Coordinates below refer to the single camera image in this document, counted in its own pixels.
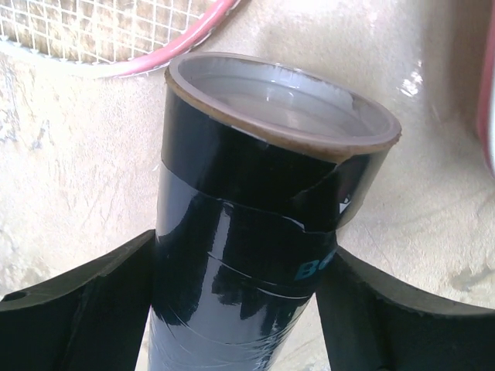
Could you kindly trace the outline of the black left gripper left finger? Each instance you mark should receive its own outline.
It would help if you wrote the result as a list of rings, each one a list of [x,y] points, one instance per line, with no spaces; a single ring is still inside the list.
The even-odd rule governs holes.
[[[133,370],[152,296],[148,230],[1,301],[3,370]]]

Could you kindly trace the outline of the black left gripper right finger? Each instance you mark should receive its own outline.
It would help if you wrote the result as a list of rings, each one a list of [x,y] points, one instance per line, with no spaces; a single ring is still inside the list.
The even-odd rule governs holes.
[[[494,311],[406,284],[338,249],[316,292],[334,371],[492,371]]]

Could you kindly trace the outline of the black shuttlecock tube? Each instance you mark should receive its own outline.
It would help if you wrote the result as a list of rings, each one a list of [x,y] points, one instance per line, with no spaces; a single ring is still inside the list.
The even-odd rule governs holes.
[[[382,105],[232,53],[166,69],[148,367],[267,370],[401,136]]]

